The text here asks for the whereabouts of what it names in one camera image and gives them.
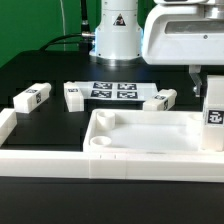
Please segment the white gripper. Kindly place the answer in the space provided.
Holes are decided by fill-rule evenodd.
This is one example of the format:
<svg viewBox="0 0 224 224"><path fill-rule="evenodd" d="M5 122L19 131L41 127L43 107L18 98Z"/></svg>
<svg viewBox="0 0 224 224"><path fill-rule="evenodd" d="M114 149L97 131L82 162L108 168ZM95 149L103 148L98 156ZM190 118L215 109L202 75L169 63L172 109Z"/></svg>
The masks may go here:
<svg viewBox="0 0 224 224"><path fill-rule="evenodd" d="M142 57L152 65L190 65L199 97L200 65L224 65L224 0L154 2L145 22Z"/></svg>

